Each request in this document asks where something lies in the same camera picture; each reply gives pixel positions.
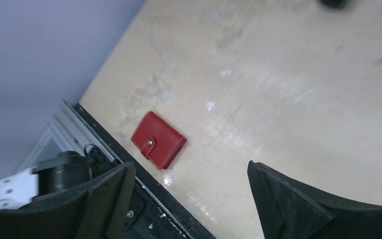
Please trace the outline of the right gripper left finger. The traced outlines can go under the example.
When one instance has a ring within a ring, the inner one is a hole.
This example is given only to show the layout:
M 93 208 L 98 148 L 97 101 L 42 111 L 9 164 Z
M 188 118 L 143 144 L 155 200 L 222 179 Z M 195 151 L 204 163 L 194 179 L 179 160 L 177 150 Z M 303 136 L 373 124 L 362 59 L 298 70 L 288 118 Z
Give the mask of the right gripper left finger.
M 134 164 L 124 163 L 20 209 L 0 210 L 0 239 L 122 239 L 135 174 Z

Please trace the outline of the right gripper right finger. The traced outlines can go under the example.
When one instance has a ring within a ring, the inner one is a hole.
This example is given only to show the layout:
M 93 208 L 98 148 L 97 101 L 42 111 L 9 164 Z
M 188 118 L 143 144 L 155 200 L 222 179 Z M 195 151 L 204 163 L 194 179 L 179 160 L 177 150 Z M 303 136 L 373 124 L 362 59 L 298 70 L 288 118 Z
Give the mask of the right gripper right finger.
M 250 161 L 247 174 L 266 239 L 382 239 L 382 206 L 342 198 Z

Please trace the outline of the red card holder wallet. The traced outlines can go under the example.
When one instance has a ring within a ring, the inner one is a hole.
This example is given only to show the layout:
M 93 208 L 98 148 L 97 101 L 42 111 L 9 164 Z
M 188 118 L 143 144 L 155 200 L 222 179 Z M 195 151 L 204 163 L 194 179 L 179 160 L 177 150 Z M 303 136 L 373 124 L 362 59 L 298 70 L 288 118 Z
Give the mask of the red card holder wallet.
M 158 169 L 170 167 L 187 138 L 153 111 L 141 120 L 131 137 L 141 154 Z

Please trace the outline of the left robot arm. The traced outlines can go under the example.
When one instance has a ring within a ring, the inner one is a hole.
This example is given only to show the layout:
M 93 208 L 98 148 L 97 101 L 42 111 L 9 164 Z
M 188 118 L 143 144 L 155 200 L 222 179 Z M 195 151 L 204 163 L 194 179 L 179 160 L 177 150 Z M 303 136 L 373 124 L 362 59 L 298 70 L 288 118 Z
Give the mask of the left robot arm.
M 19 209 L 35 200 L 66 191 L 93 178 L 91 164 L 75 151 L 59 153 L 12 176 L 0 179 L 0 210 Z

